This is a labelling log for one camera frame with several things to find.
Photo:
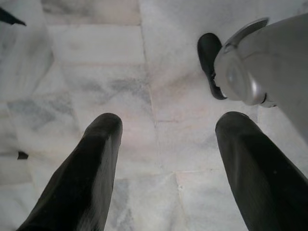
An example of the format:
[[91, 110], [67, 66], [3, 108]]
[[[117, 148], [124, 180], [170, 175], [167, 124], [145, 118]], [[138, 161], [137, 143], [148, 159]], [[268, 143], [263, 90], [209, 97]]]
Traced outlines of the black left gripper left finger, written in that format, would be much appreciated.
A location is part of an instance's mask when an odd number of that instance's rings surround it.
[[123, 125], [104, 113], [53, 173], [20, 231], [102, 231], [114, 188]]

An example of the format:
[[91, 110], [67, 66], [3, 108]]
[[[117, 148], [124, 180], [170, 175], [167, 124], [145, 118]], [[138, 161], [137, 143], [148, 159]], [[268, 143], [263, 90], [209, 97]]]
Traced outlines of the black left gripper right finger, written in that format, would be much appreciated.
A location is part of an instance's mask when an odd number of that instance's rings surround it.
[[250, 231], [305, 231], [308, 180], [247, 115], [227, 112], [216, 137], [233, 197]]

